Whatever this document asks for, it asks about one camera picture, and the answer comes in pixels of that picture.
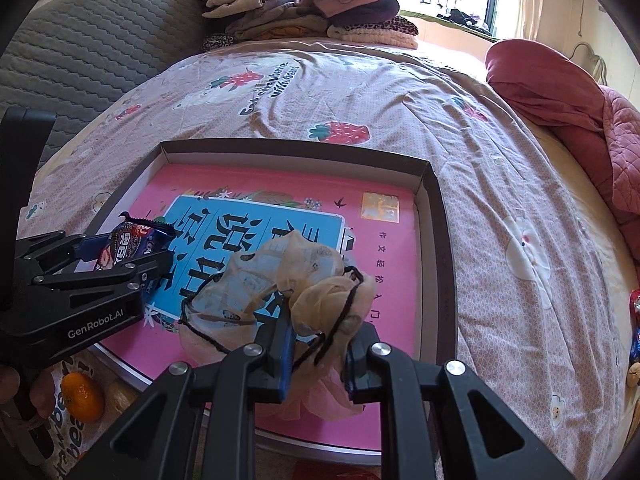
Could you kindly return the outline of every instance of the candy wrapper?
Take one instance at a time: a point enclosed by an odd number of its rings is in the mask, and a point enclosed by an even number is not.
[[[634,290],[629,299],[629,310],[631,317],[635,320],[634,338],[631,342],[631,353],[629,354],[629,365],[640,363],[640,289]]]
[[[175,228],[161,219],[152,221],[145,218],[132,218],[126,211],[120,216],[124,217],[125,221],[109,234],[94,270],[111,269],[124,260],[166,249],[177,235]],[[145,301],[153,292],[155,281],[147,283],[144,291]]]

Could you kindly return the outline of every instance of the purple folded garment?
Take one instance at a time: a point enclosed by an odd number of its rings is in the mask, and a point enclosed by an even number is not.
[[[400,11],[398,0],[378,0],[376,2],[345,10],[329,18],[335,27],[348,27],[363,23],[382,23],[390,20]]]

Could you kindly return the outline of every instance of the leopard print fabric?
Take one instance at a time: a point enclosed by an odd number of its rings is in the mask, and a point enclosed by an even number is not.
[[[373,28],[378,30],[395,30],[409,36],[417,36],[419,34],[418,27],[406,19],[404,16],[395,16],[390,20],[382,23],[361,23],[359,25],[350,25],[344,27],[347,32],[354,28]]]

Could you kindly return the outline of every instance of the strawberry print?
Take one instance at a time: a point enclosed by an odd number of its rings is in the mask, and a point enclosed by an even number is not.
[[[246,72],[242,72],[241,74],[236,74],[233,76],[222,76],[211,82],[211,88],[224,88],[225,86],[231,86],[229,91],[235,90],[238,87],[244,86],[247,83],[251,83],[252,81],[260,81],[264,76],[262,74],[257,74],[252,72],[251,70],[247,70]]]
[[[119,121],[120,119],[122,119],[123,117],[126,117],[128,115],[131,115],[133,112],[140,110],[140,108],[142,108],[142,105],[133,105],[130,106],[129,108],[127,108],[126,110],[124,110],[123,112],[120,112],[119,114],[116,115],[116,120]]]
[[[460,108],[465,114],[467,114],[472,119],[478,119],[485,123],[489,122],[489,119],[482,112],[477,111],[472,107],[467,101],[465,101],[462,97],[454,96],[451,100],[456,104],[458,108]]]
[[[331,121],[325,124],[316,124],[309,130],[309,139],[317,139],[320,142],[331,144],[360,144],[370,139],[369,129],[366,126],[356,126],[349,123]]]

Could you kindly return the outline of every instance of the beige mesh fabric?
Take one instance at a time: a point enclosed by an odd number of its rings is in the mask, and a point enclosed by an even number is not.
[[[235,253],[220,280],[211,280],[185,306],[186,322],[198,332],[233,351],[254,340],[257,319],[254,312],[276,289],[289,298],[296,334],[327,335],[345,308],[351,290],[358,285],[347,316],[335,332],[328,351],[316,365],[319,349],[294,371],[286,401],[278,406],[261,406],[261,412],[299,418],[301,402],[322,418],[331,420],[359,413],[340,384],[340,370],[346,347],[369,313],[376,294],[372,277],[364,281],[349,273],[338,251],[305,240],[299,231],[274,238],[255,253]],[[178,331],[184,350],[203,365],[220,361],[225,354],[187,326]],[[296,344],[297,359],[308,346]]]

